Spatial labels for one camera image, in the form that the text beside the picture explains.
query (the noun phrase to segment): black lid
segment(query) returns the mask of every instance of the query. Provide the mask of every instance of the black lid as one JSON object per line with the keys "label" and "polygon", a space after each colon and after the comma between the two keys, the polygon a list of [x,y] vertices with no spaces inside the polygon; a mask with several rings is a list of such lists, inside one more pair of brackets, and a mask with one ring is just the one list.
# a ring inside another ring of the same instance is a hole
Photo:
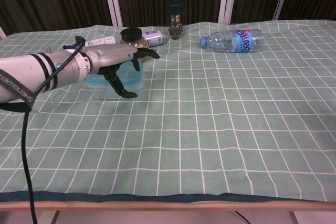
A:
{"label": "black lid", "polygon": [[179,0],[174,0],[169,3],[170,12],[173,15],[177,15],[181,13],[182,10],[182,2]]}
{"label": "black lid", "polygon": [[121,39],[126,42],[134,42],[142,38],[142,31],[140,28],[126,28],[120,32]]}

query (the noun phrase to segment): floor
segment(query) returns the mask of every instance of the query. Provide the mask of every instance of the floor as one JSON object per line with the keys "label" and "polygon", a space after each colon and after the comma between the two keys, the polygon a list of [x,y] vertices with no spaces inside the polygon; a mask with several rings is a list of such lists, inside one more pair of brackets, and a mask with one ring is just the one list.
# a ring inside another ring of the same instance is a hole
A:
{"label": "floor", "polygon": [[[252,224],[293,224],[289,212],[241,211]],[[30,212],[0,212],[0,224],[31,224]],[[61,211],[56,224],[245,224],[234,212],[223,211]]]}

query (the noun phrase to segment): wooden table edge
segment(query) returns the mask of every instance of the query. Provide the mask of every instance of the wooden table edge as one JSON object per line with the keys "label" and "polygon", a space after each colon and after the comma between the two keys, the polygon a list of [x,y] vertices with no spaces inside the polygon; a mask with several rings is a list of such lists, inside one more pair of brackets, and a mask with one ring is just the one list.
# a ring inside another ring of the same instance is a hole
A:
{"label": "wooden table edge", "polygon": [[[324,201],[267,201],[267,202],[228,202],[198,201],[193,203],[155,201],[38,201],[37,210],[128,210],[128,211],[167,211],[167,210],[282,210],[282,211],[336,211],[336,202]],[[28,201],[2,202],[0,211],[29,210]]]}

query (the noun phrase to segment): black strap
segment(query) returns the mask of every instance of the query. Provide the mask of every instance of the black strap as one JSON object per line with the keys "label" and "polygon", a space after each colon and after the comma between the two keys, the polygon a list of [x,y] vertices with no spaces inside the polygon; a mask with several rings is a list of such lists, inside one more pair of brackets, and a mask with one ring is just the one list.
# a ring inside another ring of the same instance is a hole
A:
{"label": "black strap", "polygon": [[[38,55],[36,55],[36,54],[31,54],[31,56],[33,56],[33,57],[38,61],[38,63],[40,63],[40,65],[41,65],[41,67],[42,67],[42,70],[43,70],[43,72],[44,72],[44,77],[45,77],[46,80],[47,80],[47,79],[49,78],[49,73],[48,73],[48,69],[47,69],[46,65],[44,64],[44,62],[41,60],[41,58],[40,58]],[[48,82],[48,83],[46,84],[46,89],[45,89],[45,91],[48,91],[49,88],[50,88],[50,82]]]}
{"label": "black strap", "polygon": [[[49,63],[49,65],[51,67],[52,72],[55,72],[56,68],[55,68],[55,65],[54,65],[53,61],[50,59],[50,57],[47,56],[43,52],[40,52],[39,54],[42,55],[47,60],[47,62]],[[57,82],[58,82],[57,75],[54,76],[53,80],[54,80],[54,84],[52,85],[52,90],[55,89],[55,88],[57,88]]]}
{"label": "black strap", "polygon": [[0,109],[13,112],[24,112],[28,107],[33,107],[36,95],[21,82],[15,79],[12,75],[2,69],[0,69],[0,85],[25,101],[2,104],[0,103]]}

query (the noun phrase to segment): robotic hand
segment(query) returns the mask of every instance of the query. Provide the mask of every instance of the robotic hand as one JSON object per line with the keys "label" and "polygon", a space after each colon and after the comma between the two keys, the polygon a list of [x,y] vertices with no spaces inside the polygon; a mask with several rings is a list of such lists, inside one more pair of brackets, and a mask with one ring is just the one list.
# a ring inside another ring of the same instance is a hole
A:
{"label": "robotic hand", "polygon": [[[0,59],[0,103],[6,103],[20,98],[18,93],[26,94],[23,88],[14,84],[8,78],[20,82],[24,88],[35,90],[74,52],[73,49],[55,51],[50,54],[37,53],[31,55]],[[124,89],[117,76],[121,64],[132,61],[135,69],[140,70],[139,58],[159,55],[147,48],[135,48],[122,44],[102,44],[83,47],[74,59],[47,83],[42,92],[60,88],[85,79],[87,74],[100,74],[111,84],[115,92],[123,98],[135,98],[137,94]]]}

